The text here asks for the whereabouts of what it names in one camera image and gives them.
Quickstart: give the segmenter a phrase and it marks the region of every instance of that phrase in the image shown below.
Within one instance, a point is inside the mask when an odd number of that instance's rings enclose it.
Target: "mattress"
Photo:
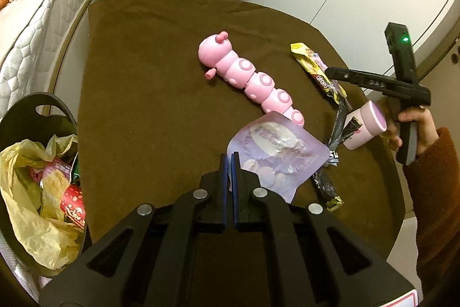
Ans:
[[[11,29],[0,41],[0,119],[23,96],[47,91],[67,34],[86,6],[87,0],[18,0],[2,10],[0,24]]]

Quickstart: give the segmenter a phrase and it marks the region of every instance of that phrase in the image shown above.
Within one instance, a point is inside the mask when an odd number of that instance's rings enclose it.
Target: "fuzzy sweater sleeve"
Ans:
[[[427,294],[460,249],[460,167],[447,128],[404,168],[417,217],[417,273]]]

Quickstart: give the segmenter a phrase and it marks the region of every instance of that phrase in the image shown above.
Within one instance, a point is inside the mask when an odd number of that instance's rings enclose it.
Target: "person's arm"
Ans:
[[[460,167],[447,128],[436,131],[430,112],[409,108],[400,121],[417,121],[417,159],[404,167],[417,217],[417,273],[424,293],[440,280],[460,249]],[[394,122],[387,137],[396,150],[402,141]]]

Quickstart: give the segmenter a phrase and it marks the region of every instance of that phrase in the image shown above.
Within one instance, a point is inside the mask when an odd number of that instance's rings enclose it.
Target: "silver screw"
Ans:
[[[318,203],[312,203],[310,206],[308,206],[308,210],[314,215],[319,215],[321,212],[323,212],[323,206]]]
[[[257,198],[263,198],[266,197],[268,192],[264,188],[255,188],[252,193],[257,197]]]
[[[137,213],[141,216],[150,215],[152,213],[152,206],[150,206],[149,204],[141,204],[137,208]]]
[[[204,189],[196,189],[194,192],[193,192],[193,196],[196,198],[196,199],[204,199],[208,196],[208,192]]]

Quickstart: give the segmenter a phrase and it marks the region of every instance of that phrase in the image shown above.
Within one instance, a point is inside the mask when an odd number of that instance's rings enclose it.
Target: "black trash can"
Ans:
[[[36,108],[46,105],[59,108],[65,115],[40,115]],[[0,122],[0,151],[25,139],[40,142],[46,147],[53,135],[65,137],[71,134],[77,134],[77,124],[67,106],[53,94],[33,93],[17,101]],[[38,264],[27,253],[14,235],[5,201],[1,197],[0,230],[16,256],[32,272],[48,278],[61,272],[61,269],[51,270]]]

